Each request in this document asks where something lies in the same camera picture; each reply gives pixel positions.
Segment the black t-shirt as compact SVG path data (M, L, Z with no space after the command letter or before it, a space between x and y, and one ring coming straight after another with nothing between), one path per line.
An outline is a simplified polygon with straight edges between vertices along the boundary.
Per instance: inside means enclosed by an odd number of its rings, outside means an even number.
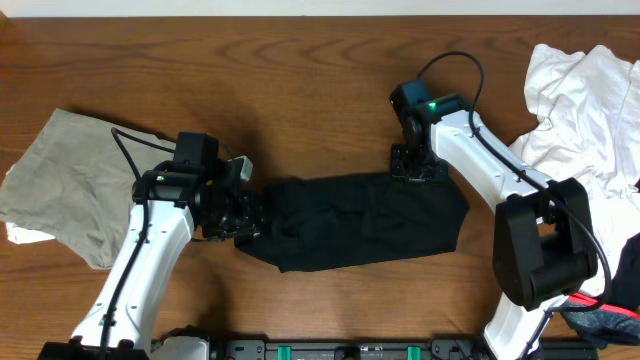
M315 272L455 250L466 198L450 180L387 174L287 179L266 187L265 229L235 247L280 272Z

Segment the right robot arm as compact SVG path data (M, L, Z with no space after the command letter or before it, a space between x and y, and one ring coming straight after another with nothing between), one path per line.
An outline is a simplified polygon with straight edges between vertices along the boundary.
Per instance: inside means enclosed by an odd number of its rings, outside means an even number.
M391 150L392 177L443 182L455 168L492 210L493 270L502 295L483 332L483 353L525 358L551 313L598 271L586 190L521 161L457 94L434 98L412 80L389 101L405 139Z

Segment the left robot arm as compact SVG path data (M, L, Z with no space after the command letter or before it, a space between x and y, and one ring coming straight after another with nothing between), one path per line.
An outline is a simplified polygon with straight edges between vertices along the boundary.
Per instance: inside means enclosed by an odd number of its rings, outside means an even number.
M194 326L160 342L154 324L171 274L196 231L208 241L253 237L264 217L242 190L253 164L218 156L216 138L182 132L172 159L136 171L126 238L92 308L66 342L47 342L42 359L221 359L223 346Z

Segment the folded olive grey garment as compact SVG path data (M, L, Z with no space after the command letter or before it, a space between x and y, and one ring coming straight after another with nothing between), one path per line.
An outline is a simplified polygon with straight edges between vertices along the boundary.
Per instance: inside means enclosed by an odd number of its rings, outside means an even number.
M55 110L6 173L2 222L54 236L94 269L111 267L128 228L135 181L112 127Z

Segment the crumpled white shirt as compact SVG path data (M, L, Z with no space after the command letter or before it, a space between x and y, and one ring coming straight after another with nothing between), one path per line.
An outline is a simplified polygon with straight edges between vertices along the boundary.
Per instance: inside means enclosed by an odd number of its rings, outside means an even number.
M586 189L594 235L617 270L639 232L639 64L603 45L567 54L534 47L524 97L538 126L511 150L556 180Z

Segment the white folded cloth under garment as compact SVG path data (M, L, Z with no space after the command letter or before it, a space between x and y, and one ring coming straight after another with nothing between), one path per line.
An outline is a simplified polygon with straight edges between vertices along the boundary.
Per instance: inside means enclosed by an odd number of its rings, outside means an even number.
M54 240L55 237L37 230L19 227L14 223L6 224L8 240L15 244L30 244Z

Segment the grey red-trimmed shorts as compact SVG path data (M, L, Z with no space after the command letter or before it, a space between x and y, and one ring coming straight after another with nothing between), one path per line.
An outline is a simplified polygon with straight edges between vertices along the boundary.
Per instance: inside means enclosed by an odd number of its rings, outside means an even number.
M639 345L639 297L614 295L590 312L564 312L567 325L585 342L605 349L610 344Z

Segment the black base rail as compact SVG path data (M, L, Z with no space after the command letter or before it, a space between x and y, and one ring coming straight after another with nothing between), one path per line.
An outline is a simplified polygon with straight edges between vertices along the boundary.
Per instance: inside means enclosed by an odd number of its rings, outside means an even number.
M152 345L151 359L209 360L491 360L498 356L479 338L440 337L426 341L346 342L223 340L187 326Z

